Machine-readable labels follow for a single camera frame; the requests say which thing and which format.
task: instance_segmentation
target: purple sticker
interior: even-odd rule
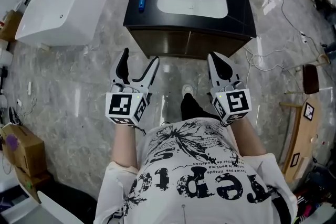
[[[6,144],[11,148],[12,151],[15,151],[18,147],[17,138],[10,134],[6,137]]]

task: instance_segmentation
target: sink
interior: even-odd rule
[[[86,45],[106,0],[32,0],[15,39],[31,46]]]
[[[157,0],[157,7],[165,13],[218,19],[228,13],[226,0]]]

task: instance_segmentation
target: black countertop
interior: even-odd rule
[[[228,15],[224,18],[209,18],[195,15],[170,14],[159,10],[157,0],[146,0],[145,10],[139,13],[139,0],[129,0],[125,27],[134,28],[191,28],[212,32],[231,33],[256,37],[253,14],[249,0],[226,0]]]

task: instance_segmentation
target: shoe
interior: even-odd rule
[[[186,93],[190,93],[194,97],[194,89],[190,84],[185,84],[182,87],[182,96],[184,97]]]

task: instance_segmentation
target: cabinet door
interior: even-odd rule
[[[193,58],[206,59],[209,52],[215,51],[230,57],[249,40],[191,32],[186,54]]]
[[[129,30],[146,56],[185,56],[189,31]]]

